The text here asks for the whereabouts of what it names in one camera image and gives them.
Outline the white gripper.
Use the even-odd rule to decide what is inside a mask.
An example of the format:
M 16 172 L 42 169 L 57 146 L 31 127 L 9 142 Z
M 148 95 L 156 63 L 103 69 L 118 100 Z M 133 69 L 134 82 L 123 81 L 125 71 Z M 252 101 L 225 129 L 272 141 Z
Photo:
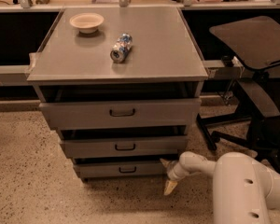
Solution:
M 168 161 L 166 159 L 160 159 L 161 164 L 167 170 L 167 176 L 170 180 L 165 182 L 164 195 L 170 195 L 176 188 L 178 182 L 188 175 L 186 166 L 181 161 Z

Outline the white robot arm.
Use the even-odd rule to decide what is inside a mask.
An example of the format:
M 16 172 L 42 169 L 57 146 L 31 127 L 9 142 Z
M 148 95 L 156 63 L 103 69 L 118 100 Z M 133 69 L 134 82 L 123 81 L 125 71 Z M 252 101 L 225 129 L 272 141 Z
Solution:
M 194 173 L 212 178 L 214 224 L 271 224 L 268 211 L 280 209 L 280 174 L 246 154 L 229 152 L 210 161 L 186 151 L 175 161 L 161 163 L 166 195 Z

